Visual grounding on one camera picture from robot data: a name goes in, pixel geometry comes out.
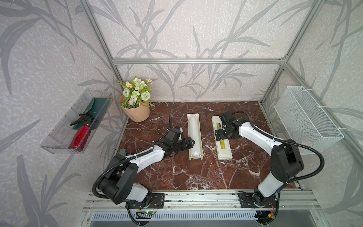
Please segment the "cream dispenser base tray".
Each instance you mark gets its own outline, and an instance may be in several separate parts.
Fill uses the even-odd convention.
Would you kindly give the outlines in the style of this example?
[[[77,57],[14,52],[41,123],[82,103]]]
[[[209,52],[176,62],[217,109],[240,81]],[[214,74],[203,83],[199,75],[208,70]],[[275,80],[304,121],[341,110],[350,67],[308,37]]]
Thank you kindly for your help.
[[[187,118],[188,118],[188,135],[195,141],[194,146],[189,149],[189,160],[192,159],[203,160],[204,153],[201,141],[199,114],[189,113],[187,114]]]

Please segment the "cream dispenser lid yellow label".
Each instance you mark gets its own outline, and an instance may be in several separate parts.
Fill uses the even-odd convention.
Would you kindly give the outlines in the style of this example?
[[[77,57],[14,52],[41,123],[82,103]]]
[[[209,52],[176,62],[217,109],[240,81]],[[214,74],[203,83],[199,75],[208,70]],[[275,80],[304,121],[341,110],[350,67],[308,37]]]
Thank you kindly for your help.
[[[223,128],[222,122],[218,116],[212,116],[213,132],[215,136],[217,158],[219,160],[231,160],[233,158],[232,150],[228,139],[222,139]]]

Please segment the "clear plastic wrap roll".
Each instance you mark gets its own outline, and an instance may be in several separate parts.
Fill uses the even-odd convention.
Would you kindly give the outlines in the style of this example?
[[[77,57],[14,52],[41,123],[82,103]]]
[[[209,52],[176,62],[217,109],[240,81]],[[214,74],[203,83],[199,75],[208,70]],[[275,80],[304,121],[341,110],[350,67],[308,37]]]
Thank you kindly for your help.
[[[195,141],[195,145],[192,148],[192,155],[194,157],[200,155],[200,145],[199,145],[199,130],[198,130],[198,118],[196,117],[196,115],[192,115],[191,118],[191,133],[190,133],[190,137]]]

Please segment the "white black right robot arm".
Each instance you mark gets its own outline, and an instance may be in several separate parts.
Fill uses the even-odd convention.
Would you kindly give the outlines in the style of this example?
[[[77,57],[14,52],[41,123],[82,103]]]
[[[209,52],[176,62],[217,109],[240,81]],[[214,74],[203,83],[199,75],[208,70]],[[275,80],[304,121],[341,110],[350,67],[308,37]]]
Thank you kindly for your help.
[[[245,138],[262,148],[271,157],[270,173],[254,189],[255,202],[262,203],[280,192],[288,181],[304,169],[298,146],[293,140],[284,141],[259,129],[248,119],[235,118],[232,113],[225,112],[212,117],[217,151],[229,148],[229,141]]]

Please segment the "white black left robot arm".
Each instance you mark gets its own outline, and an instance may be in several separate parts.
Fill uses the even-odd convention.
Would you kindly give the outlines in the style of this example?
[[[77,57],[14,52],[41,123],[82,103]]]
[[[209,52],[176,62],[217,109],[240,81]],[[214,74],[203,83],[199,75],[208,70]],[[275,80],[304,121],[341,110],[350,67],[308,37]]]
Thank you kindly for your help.
[[[164,137],[154,141],[149,149],[129,156],[114,156],[105,171],[95,180],[92,193],[97,198],[110,199],[114,204],[136,201],[148,205],[152,192],[135,183],[137,174],[174,153],[193,148],[194,145],[195,141],[191,137],[185,138],[180,127],[172,127]]]

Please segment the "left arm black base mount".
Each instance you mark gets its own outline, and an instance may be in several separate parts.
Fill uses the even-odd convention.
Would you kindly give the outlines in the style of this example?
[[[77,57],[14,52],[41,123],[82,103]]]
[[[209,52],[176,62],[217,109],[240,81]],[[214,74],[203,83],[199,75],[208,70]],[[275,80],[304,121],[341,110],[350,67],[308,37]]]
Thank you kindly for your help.
[[[146,196],[146,198],[139,202],[135,200],[127,201],[128,207],[130,209],[162,209],[164,207],[165,194],[164,193],[151,193]]]

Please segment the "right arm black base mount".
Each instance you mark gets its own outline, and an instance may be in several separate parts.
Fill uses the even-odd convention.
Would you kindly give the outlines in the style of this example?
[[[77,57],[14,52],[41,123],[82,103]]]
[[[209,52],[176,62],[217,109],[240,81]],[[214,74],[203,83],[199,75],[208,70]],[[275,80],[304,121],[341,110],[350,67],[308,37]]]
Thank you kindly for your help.
[[[237,196],[242,208],[276,208],[279,202],[275,194],[264,197],[258,191],[253,193],[239,191]]]

